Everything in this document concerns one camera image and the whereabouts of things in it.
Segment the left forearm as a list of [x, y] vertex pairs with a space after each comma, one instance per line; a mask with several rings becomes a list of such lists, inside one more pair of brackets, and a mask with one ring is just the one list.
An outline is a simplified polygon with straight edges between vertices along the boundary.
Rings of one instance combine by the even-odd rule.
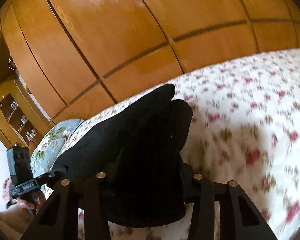
[[0, 212], [0, 239], [21, 239], [32, 219], [28, 209], [19, 205]]

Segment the left hand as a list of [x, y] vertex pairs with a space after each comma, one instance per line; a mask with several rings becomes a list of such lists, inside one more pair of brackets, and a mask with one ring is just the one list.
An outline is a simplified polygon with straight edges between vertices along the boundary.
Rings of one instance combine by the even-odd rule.
[[46, 202], [46, 198], [43, 194], [42, 191], [38, 191], [34, 194], [34, 196], [36, 197], [36, 199], [27, 201], [25, 199], [22, 198], [18, 198], [18, 199], [13, 199], [10, 196], [10, 188], [12, 187], [12, 181], [11, 178], [7, 178], [4, 181], [3, 184], [3, 194], [2, 194], [2, 198], [6, 203], [6, 209], [8, 209], [10, 206], [12, 205], [19, 205], [21, 208], [26, 209], [26, 210], [35, 210], [35, 211], [39, 211], [40, 208], [42, 207], [42, 205]]

